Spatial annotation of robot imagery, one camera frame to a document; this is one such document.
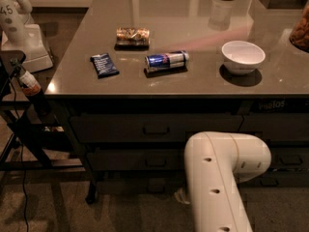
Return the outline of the white robot base number 45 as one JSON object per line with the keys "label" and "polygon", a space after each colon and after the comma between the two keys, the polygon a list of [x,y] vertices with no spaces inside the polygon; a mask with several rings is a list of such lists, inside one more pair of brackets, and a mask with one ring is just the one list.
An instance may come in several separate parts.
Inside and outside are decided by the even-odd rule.
{"label": "white robot base number 45", "polygon": [[29,0],[0,0],[1,50],[20,50],[26,58],[24,67],[36,73],[53,67],[50,47],[31,12]]}

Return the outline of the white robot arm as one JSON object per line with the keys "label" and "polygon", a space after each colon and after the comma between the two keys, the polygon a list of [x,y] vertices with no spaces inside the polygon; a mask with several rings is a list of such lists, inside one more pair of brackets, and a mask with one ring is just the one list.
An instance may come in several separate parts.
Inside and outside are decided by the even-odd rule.
{"label": "white robot arm", "polygon": [[177,199],[192,207],[195,232],[253,232],[238,184],[267,171],[266,143],[243,133],[204,131],[184,148],[187,190]]}

